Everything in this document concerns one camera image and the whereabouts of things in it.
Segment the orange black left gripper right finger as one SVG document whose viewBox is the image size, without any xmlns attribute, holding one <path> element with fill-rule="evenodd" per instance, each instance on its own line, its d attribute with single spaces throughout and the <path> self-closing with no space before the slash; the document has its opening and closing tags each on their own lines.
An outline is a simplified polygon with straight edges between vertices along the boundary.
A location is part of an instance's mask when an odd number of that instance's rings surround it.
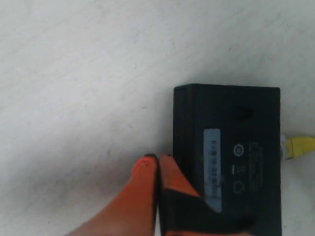
<svg viewBox="0 0 315 236">
<path fill-rule="evenodd" d="M 163 236 L 250 236 L 240 224 L 213 211 L 186 179 L 175 159 L 159 159 L 160 230 Z"/>
</svg>

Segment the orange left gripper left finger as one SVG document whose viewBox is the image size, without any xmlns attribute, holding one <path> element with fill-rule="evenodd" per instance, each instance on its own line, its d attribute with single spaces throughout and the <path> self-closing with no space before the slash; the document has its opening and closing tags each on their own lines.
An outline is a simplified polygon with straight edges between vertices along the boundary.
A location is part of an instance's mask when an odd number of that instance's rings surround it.
<svg viewBox="0 0 315 236">
<path fill-rule="evenodd" d="M 127 184 L 98 214 L 69 236 L 153 236 L 157 211 L 158 159 L 140 158 Z"/>
</svg>

